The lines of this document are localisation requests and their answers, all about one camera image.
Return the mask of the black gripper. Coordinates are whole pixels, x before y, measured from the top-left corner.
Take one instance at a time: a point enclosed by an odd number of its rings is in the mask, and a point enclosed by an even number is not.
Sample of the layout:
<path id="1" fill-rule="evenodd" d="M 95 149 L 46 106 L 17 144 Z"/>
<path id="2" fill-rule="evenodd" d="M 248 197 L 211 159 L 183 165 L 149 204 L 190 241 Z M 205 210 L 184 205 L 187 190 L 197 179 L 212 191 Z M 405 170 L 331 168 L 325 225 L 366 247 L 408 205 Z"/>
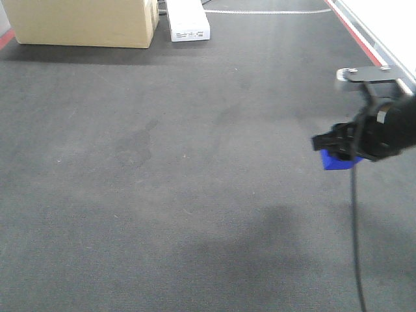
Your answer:
<path id="1" fill-rule="evenodd" d="M 400 111 L 379 111 L 364 120 L 339 123 L 324 134 L 314 136 L 313 151 L 337 151 L 343 161 L 356 157 L 379 161 L 400 153 Z"/>

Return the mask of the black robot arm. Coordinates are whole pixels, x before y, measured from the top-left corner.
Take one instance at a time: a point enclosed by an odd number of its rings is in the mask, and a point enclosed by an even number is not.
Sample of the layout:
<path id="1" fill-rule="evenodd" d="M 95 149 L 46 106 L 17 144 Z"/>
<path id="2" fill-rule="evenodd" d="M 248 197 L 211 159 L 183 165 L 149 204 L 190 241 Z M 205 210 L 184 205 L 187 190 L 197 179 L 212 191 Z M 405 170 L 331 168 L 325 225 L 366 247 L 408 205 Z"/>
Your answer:
<path id="1" fill-rule="evenodd" d="M 351 122 L 336 123 L 312 138 L 315 151 L 342 161 L 380 161 L 415 146 L 415 96 L 365 107 Z"/>

